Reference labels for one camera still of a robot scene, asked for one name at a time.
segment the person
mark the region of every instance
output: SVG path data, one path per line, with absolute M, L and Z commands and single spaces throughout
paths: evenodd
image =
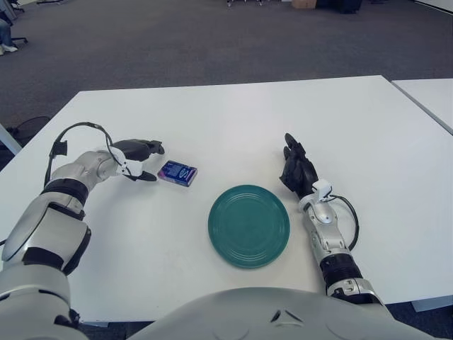
M 4 51 L 15 52 L 17 51 L 17 47 L 14 46 L 11 40 L 11 28 L 9 24 L 0 18 L 0 55 L 3 55 Z

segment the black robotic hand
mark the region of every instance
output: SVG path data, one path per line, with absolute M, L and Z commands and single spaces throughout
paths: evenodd
M 286 163 L 280 180 L 302 199 L 313 193 L 311 186 L 318 181 L 318 175 L 313 164 L 305 157 L 302 145 L 289 133 L 285 134 L 285 141 L 288 144 L 283 149 Z
M 113 147 L 120 149 L 125 154 L 126 159 L 132 161 L 144 161 L 149 158 L 151 154 L 164 154 L 165 150 L 162 147 L 162 142 L 157 140 L 120 140 L 119 142 L 113 143 Z M 149 172 L 143 171 L 140 176 L 125 175 L 127 178 L 136 181 L 156 181 L 155 175 Z

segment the white wall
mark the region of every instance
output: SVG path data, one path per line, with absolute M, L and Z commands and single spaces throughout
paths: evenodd
M 453 12 L 453 0 L 417 0 L 417 1 Z

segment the person's leg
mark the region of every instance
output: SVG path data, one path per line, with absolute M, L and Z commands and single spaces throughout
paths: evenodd
M 14 46 L 13 41 L 11 40 L 11 29 L 8 23 L 0 19 L 0 41 L 2 45 Z

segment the cardboard box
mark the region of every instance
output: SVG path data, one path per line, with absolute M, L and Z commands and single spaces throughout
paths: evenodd
M 295 9 L 314 9 L 316 0 L 292 0 L 292 6 Z

